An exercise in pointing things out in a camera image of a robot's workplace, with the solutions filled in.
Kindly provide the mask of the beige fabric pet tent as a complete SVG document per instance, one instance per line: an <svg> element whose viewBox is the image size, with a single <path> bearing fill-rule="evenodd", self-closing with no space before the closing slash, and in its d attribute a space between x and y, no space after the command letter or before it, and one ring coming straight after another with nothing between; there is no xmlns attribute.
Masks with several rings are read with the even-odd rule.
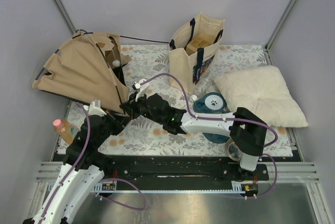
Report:
<svg viewBox="0 0 335 224"><path fill-rule="evenodd" d="M73 36L58 47L57 51L44 64L44 72L33 88L66 97L76 102L90 104L93 100L107 102L107 65L96 44L110 50L116 44L121 52L120 36L108 32L90 32Z"/></svg>

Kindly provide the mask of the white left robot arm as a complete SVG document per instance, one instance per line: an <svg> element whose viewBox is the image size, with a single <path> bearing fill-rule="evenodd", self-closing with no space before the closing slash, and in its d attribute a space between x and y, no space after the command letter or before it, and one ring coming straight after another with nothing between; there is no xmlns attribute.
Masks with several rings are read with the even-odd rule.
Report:
<svg viewBox="0 0 335 224"><path fill-rule="evenodd" d="M99 152L99 147L109 136L121 133L129 122L129 116L114 112L87 116L68 146L47 199L24 223L72 223L94 186L113 175L113 161Z"/></svg>

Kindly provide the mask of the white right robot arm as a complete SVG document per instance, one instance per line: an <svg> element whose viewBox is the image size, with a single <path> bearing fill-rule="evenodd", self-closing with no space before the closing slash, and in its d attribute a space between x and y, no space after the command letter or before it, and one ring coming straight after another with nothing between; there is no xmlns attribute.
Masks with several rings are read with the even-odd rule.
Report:
<svg viewBox="0 0 335 224"><path fill-rule="evenodd" d="M132 94L120 108L132 119L143 116L173 135L201 132L230 137L239 150L240 161L228 177L236 181L257 177L256 166L263 154L267 125L248 109L239 107L235 113L192 115L170 106L158 94L140 98Z"/></svg>

